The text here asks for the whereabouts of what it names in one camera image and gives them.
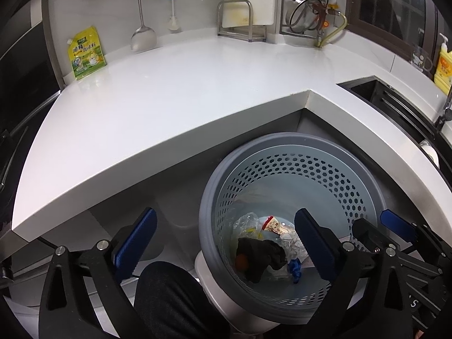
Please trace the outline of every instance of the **person's leg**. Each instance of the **person's leg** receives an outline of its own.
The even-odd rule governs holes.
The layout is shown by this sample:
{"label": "person's leg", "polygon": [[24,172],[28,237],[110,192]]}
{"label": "person's leg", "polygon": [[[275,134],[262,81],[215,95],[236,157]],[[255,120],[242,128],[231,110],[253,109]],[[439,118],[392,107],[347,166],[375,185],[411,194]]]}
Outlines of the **person's leg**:
{"label": "person's leg", "polygon": [[169,262],[148,265],[140,275],[135,310],[159,339],[226,339],[229,323],[201,285]]}

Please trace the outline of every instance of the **black cable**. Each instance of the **black cable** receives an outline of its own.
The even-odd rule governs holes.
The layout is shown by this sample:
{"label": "black cable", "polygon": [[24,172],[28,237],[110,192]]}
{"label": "black cable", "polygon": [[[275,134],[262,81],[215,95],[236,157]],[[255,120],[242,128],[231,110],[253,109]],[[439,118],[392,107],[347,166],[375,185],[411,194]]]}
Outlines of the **black cable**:
{"label": "black cable", "polygon": [[39,242],[42,242],[43,244],[46,244],[47,246],[49,246],[51,249],[56,250],[58,248],[57,245],[53,244],[52,242],[47,241],[45,238],[42,237],[38,237],[37,240]]}

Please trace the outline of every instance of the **gray laundry basket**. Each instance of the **gray laundry basket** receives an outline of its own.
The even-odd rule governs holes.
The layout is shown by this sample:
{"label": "gray laundry basket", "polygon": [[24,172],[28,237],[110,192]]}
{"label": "gray laundry basket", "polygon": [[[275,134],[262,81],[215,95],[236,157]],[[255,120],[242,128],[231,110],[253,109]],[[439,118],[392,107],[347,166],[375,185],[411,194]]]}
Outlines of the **gray laundry basket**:
{"label": "gray laundry basket", "polygon": [[385,202],[374,178],[345,149],[322,138],[284,132],[262,136],[230,153],[215,169],[199,211],[202,251],[215,281],[239,306],[263,319],[304,324],[330,286],[315,268],[298,284],[286,280],[253,284],[239,276],[230,254],[232,225],[242,215],[274,215],[293,223],[305,207],[338,238],[350,240],[352,222],[378,226]]}

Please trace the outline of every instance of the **metal screw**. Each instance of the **metal screw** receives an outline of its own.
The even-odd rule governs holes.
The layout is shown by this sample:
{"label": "metal screw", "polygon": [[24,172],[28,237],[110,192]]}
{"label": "metal screw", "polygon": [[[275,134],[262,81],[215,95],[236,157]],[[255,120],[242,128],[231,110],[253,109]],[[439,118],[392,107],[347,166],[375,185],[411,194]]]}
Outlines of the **metal screw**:
{"label": "metal screw", "polygon": [[355,245],[354,244],[352,244],[351,242],[344,242],[343,244],[342,244],[342,248],[345,250],[345,251],[353,251],[354,249],[355,249]]}
{"label": "metal screw", "polygon": [[57,254],[57,256],[60,256],[63,255],[65,251],[66,248],[64,246],[60,246],[56,248],[55,253]]}
{"label": "metal screw", "polygon": [[101,251],[105,250],[108,247],[108,241],[106,241],[106,240],[99,241],[97,243],[96,247],[98,250],[101,250]]}
{"label": "metal screw", "polygon": [[395,256],[396,255],[396,251],[393,249],[393,248],[390,248],[390,247],[388,247],[387,249],[386,249],[386,253],[389,255],[389,256]]}

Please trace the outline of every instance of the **yellow bottle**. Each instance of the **yellow bottle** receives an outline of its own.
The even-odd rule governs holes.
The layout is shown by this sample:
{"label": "yellow bottle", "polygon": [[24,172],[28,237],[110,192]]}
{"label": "yellow bottle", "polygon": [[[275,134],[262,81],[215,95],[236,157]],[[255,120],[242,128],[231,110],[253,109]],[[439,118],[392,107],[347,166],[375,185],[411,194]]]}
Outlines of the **yellow bottle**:
{"label": "yellow bottle", "polygon": [[447,42],[449,39],[440,33],[444,42],[441,44],[439,52],[438,67],[435,73],[435,84],[445,94],[449,94],[449,89],[452,85],[452,51],[447,51]]}

